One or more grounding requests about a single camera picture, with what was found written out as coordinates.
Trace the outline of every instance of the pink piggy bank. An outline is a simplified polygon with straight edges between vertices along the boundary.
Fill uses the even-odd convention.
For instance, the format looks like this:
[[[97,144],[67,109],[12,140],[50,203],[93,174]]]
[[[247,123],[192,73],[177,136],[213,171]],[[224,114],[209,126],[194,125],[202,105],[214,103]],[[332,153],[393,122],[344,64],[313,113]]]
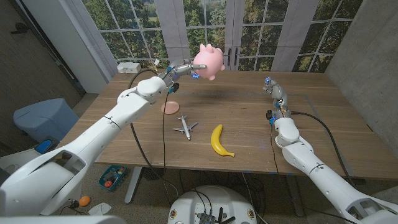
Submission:
[[[195,65],[206,65],[206,69],[195,70],[203,78],[208,78],[210,81],[216,78],[216,73],[219,70],[224,70],[223,65],[223,52],[219,48],[214,48],[211,44],[206,47],[200,44],[200,52],[197,54],[195,59],[193,59],[193,64]]]

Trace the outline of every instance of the white box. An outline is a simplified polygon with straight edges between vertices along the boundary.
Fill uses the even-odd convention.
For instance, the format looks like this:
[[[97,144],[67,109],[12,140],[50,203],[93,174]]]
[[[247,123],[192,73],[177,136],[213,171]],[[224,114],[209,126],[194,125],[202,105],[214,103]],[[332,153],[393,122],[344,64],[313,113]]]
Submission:
[[[119,73],[138,73],[140,70],[140,63],[122,62],[118,65]]]

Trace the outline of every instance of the pink plate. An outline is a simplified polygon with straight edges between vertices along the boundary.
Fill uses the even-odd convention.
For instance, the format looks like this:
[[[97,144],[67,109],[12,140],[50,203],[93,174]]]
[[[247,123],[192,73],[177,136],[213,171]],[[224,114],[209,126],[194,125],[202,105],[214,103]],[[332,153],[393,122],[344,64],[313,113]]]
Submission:
[[[174,114],[180,109],[180,105],[177,102],[174,101],[168,101],[166,102],[166,109],[164,111],[164,104],[160,108],[160,110],[165,113],[165,114]]]

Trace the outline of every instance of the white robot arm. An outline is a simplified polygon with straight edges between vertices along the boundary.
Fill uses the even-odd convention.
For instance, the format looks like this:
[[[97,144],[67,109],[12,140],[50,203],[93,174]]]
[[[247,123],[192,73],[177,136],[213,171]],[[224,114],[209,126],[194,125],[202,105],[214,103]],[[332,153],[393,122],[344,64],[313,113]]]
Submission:
[[[286,161],[309,176],[342,217],[358,224],[398,223],[398,205],[359,192],[314,154],[290,118],[286,91],[270,77],[264,89],[274,101],[275,112],[267,118],[275,124],[275,142]]]
[[[0,216],[50,215],[68,199],[78,199],[88,169],[119,132],[140,118],[181,75],[194,76],[194,69],[204,68],[182,60],[158,77],[123,91],[117,105],[74,141],[31,160],[2,184]],[[64,166],[53,162],[64,152],[72,156]]]

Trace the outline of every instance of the yellow banana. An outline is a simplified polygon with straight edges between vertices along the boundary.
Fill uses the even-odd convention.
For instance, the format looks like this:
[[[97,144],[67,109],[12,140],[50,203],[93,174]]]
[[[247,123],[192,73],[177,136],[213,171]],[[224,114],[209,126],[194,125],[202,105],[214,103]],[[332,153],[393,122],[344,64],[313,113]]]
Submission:
[[[220,144],[220,135],[221,135],[221,131],[222,130],[223,130],[223,125],[222,124],[220,124],[219,126],[217,126],[214,129],[213,134],[211,134],[211,146],[213,146],[214,151],[216,151],[218,154],[220,154],[222,156],[232,156],[232,157],[234,157],[235,156],[234,153],[228,152]]]

